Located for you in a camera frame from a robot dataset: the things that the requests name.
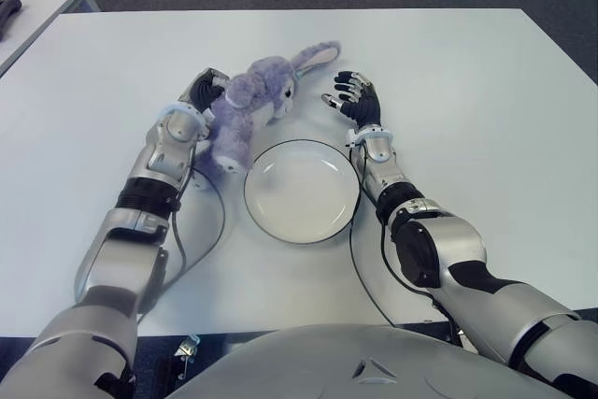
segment white table surface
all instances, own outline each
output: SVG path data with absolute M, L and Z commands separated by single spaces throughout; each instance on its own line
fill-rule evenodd
M 27 50 L 59 14 L 77 0 L 21 0 L 21 11 L 11 15 L 0 41 L 0 75 Z
M 0 335 L 36 335 L 73 303 L 78 264 L 147 129 L 197 72 L 239 73 L 328 39 L 343 43 L 340 60 L 302 79 L 296 108 L 259 134 L 256 153 L 298 137 L 342 149 L 349 122 L 319 97 L 337 70 L 362 71 L 406 174 L 476 226 L 495 276 L 571 308 L 598 306 L 598 89 L 522 11 L 98 13 L 59 17 L 0 79 Z M 249 217 L 242 180 L 222 187 L 221 243 L 140 334 L 382 322 L 353 272 L 347 230 L 282 244 Z M 198 232 L 182 222 L 195 221 L 191 209 L 209 214 L 195 194 L 180 216 L 190 247 Z M 364 202 L 355 246 L 376 298 L 397 322 L 439 320 L 384 272 L 378 236 Z M 175 270 L 172 241 L 165 247 Z

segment black cable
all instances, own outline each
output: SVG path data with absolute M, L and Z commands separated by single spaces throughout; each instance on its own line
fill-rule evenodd
M 353 150 L 349 150 L 349 161 L 351 161 L 352 152 L 353 152 Z M 377 309 L 377 311 L 380 312 L 380 315 L 382 315 L 382 317 L 384 317 L 384 319 L 392 327 L 397 327 L 392 322 L 392 320 L 388 317 L 388 315 L 386 313 L 384 313 L 384 311 L 382 310 L 380 305 L 377 303 L 377 301 L 374 298 L 374 296 L 372 295 L 372 293 L 366 287 L 365 282 L 363 281 L 362 275 L 359 272 L 359 269 L 357 268 L 357 263 L 355 262 L 355 253 L 353 250 L 353 222 L 355 220 L 355 215 L 357 215 L 357 209 L 359 208 L 359 204 L 362 199 L 363 183 L 365 181 L 366 165 L 367 165 L 367 153 L 363 157 L 363 170 L 362 170 L 362 179 L 360 181 L 359 196 L 357 197 L 357 203 L 355 204 L 355 208 L 353 209 L 353 215 L 351 216 L 351 221 L 350 221 L 350 225 L 349 225 L 349 250 L 350 250 L 350 254 L 351 254 L 351 261 L 353 262 L 353 268 L 355 269 L 355 274 L 357 275 L 357 278 L 361 282 L 362 287 L 365 290 L 365 294 L 367 294 L 367 297 L 370 299 L 370 301 L 372 302 L 374 307 Z M 396 274 L 396 272 L 392 269 L 391 264 L 389 263 L 389 260 L 386 256 L 385 240 L 386 240 L 386 226 L 382 225 L 382 231 L 380 233 L 380 251 L 382 253 L 382 260 L 384 261 L 386 268 L 389 270 L 389 273 L 391 273 L 392 277 L 409 292 L 412 292 L 412 293 L 415 293 L 415 294 L 418 294 L 420 296 L 424 296 L 424 297 L 430 299 L 432 301 L 432 307 L 436 308 L 448 320 L 450 342 L 455 346 L 462 346 L 461 339 L 459 338 L 459 335 L 458 335 L 459 326 L 457 325 L 455 320 L 450 316 L 450 314 L 442 307 L 442 305 L 440 303 L 438 303 L 435 300 L 435 298 L 428 292 L 423 292 L 421 290 L 414 289 L 413 287 L 408 285 L 401 278 L 399 278 L 399 276 Z
M 177 202 L 178 202 L 179 206 L 180 206 L 180 199 L 182 198 L 183 194 L 187 190 L 189 181 L 191 181 L 191 178 L 192 178 L 192 172 L 194 170 L 193 161 L 194 161 L 194 158 L 192 157 L 191 169 L 189 170 L 189 175 L 187 175 L 187 178 L 185 179 L 185 182 L 183 182 L 183 185 L 182 185 L 180 192 L 178 193 L 178 196 L 177 196 Z M 178 253 L 180 254 L 180 260 L 181 260 L 180 270 L 178 272 L 183 273 L 185 271 L 185 268 L 187 268 L 187 253 L 183 249 L 183 244 L 182 244 L 182 241 L 180 240 L 180 235 L 178 234 L 177 212 L 178 212 L 177 210 L 173 211 L 170 221 L 172 223 L 172 232 L 173 232 L 173 235 L 175 238 L 175 242 L 177 242 Z
M 222 234 L 224 234 L 224 227 L 226 225 L 226 210 L 224 209 L 224 200 L 222 199 L 221 193 L 216 188 L 216 185 L 211 181 L 210 178 L 208 178 L 206 175 L 204 175 L 202 172 L 200 172 L 196 168 L 193 168 L 192 171 L 194 171 L 194 172 L 200 174 L 201 176 L 203 176 L 207 180 L 207 182 L 209 183 L 209 185 L 211 186 L 211 188 L 214 190 L 214 192 L 216 193 L 216 195 L 218 195 L 218 200 L 220 201 L 221 208 L 222 208 L 222 226 L 221 226 L 221 228 L 220 228 L 220 230 L 218 232 L 218 236 L 216 237 L 216 241 L 214 241 L 214 243 L 212 244 L 212 246 L 209 247 L 207 249 L 207 251 L 204 252 L 204 254 L 202 254 L 199 257 L 199 259 L 197 259 L 191 265 L 189 265 L 189 267 L 186 267 L 184 270 L 183 269 L 179 270 L 178 274 L 176 276 L 174 276 L 169 282 L 167 282 L 166 284 L 164 284 L 163 293 L 166 292 L 170 287 L 172 287 L 184 275 L 186 275 L 194 266 L 196 266 L 197 264 L 199 264 L 200 262 L 202 262 L 206 258 L 206 256 L 216 247 L 216 245 L 218 245 L 218 243 L 221 241 Z M 178 251 L 181 254 L 185 254 L 185 260 L 187 260 L 187 253 L 185 251 L 185 247 L 183 246 L 183 243 L 180 240 L 180 236 L 178 235 L 178 229 L 175 231 L 175 224 L 174 223 L 173 223 L 173 235 L 174 235 L 175 241 L 177 242 Z
M 177 224 L 177 212 L 172 213 L 172 234 L 175 238 L 175 242 L 177 242 L 178 253 L 180 254 L 180 270 L 178 273 L 184 273 L 185 269 L 187 268 L 187 253 L 183 248 L 183 242 L 180 240 L 180 235 L 178 234 L 178 224 Z
M 164 295 L 173 285 L 175 285 L 184 275 L 186 275 L 187 273 L 189 273 L 189 271 L 191 271 L 197 264 L 199 264 L 200 262 L 202 262 L 206 256 L 214 249 L 216 248 L 216 246 L 219 244 L 219 242 L 221 241 L 222 238 L 222 234 L 224 234 L 224 228 L 226 226 L 226 209 L 224 208 L 224 200 L 222 199 L 222 195 L 220 193 L 220 191 L 216 188 L 216 185 L 211 181 L 210 178 L 208 178 L 206 175 L 204 175 L 202 172 L 200 172 L 199 170 L 197 170 L 196 168 L 192 168 L 192 171 L 202 175 L 207 182 L 209 183 L 209 185 L 212 187 L 212 189 L 214 190 L 214 192 L 216 193 L 216 195 L 218 195 L 218 199 L 221 203 L 221 208 L 222 208 L 222 226 L 220 228 L 220 231 L 218 232 L 218 236 L 216 237 L 216 240 L 214 241 L 214 243 L 207 249 L 206 252 L 204 252 L 204 254 L 202 254 L 199 259 L 197 259 L 196 261 L 194 261 L 191 265 L 186 266 L 187 264 L 187 251 L 185 251 L 185 247 L 183 246 L 183 243 L 180 239 L 180 235 L 178 234 L 178 228 L 177 228 L 177 220 L 175 218 L 175 213 L 173 213 L 172 215 L 172 228 L 173 228 L 173 236 L 175 238 L 175 241 L 177 242 L 177 248 L 178 248 L 178 252 L 181 255 L 181 259 L 184 261 L 184 265 L 181 266 L 181 269 L 178 270 L 178 273 L 176 276 L 174 276 L 172 279 L 170 279 L 170 281 L 168 281 L 167 283 L 164 284 L 162 291 L 160 292 L 160 296 Z M 191 173 L 189 175 L 189 177 L 187 178 L 187 180 L 185 181 L 184 187 L 181 189 L 180 191 L 180 195 L 179 197 L 182 195 L 183 192 L 185 192 L 185 189 L 187 189 L 187 184 L 189 184 L 189 180 L 191 179 Z M 146 313 L 144 313 L 141 317 L 139 317 L 139 319 L 137 320 L 137 325 L 144 320 L 147 316 L 148 313 L 150 313 L 151 310 L 148 310 Z
M 351 160 L 352 154 L 353 154 L 353 150 L 349 150 L 349 161 Z M 377 309 L 377 311 L 380 312 L 380 315 L 382 315 L 382 317 L 384 317 L 384 320 L 386 320 L 390 326 L 396 327 L 394 325 L 394 323 L 392 322 L 392 320 L 388 317 L 388 315 L 386 313 L 384 313 L 382 308 L 378 305 L 378 303 L 377 303 L 376 299 L 374 299 L 374 296 L 372 295 L 372 293 L 368 290 L 367 286 L 365 285 L 365 282 L 363 281 L 362 275 L 359 272 L 359 269 L 357 268 L 357 263 L 355 262 L 355 251 L 353 250 L 353 223 L 355 221 L 355 215 L 357 215 L 357 209 L 359 209 L 359 204 L 362 201 L 362 190 L 363 190 L 363 183 L 365 180 L 366 165 L 367 165 L 367 156 L 365 156 L 363 158 L 363 170 L 362 170 L 362 179 L 360 181 L 360 186 L 359 186 L 359 195 L 357 196 L 357 202 L 355 203 L 355 208 L 353 209 L 353 215 L 351 216 L 351 221 L 349 223 L 349 252 L 351 254 L 351 261 L 353 262 L 353 269 L 355 270 L 357 279 L 362 284 L 365 294 L 367 294 L 367 297 L 370 299 L 370 301 L 372 302 L 374 307 Z

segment plush bunny ear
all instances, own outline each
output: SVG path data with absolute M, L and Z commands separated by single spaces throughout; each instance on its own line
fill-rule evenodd
M 248 107 L 256 95 L 265 94 L 265 85 L 256 74 L 241 74 L 232 78 L 224 94 L 232 107 Z
M 317 46 L 308 47 L 291 60 L 297 78 L 302 77 L 315 67 L 334 61 L 340 54 L 340 42 L 321 42 Z

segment purple plush toy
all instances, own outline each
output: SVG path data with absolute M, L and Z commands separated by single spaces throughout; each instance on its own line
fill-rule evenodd
M 292 108 L 296 83 L 309 70 L 334 61 L 336 41 L 301 51 L 290 61 L 271 56 L 253 63 L 244 74 L 224 82 L 224 93 L 211 111 L 210 146 L 196 158 L 196 167 L 209 178 L 222 171 L 244 173 L 251 167 L 253 135 Z

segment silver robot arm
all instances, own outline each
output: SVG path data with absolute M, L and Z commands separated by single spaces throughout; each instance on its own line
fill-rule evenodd
M 162 249 L 170 214 L 190 175 L 196 143 L 207 137 L 209 103 L 220 75 L 204 71 L 186 95 L 161 114 L 108 211 L 75 283 L 76 304 L 46 327 L 0 384 L 10 399 L 132 397 L 138 313 L 163 287 Z M 200 95 L 202 89 L 208 95 Z
M 373 85 L 341 72 L 322 100 L 357 122 L 352 164 L 396 245 L 401 270 L 457 321 L 479 353 L 574 397 L 598 397 L 598 325 L 534 287 L 495 278 L 476 229 L 427 199 L 396 163 Z

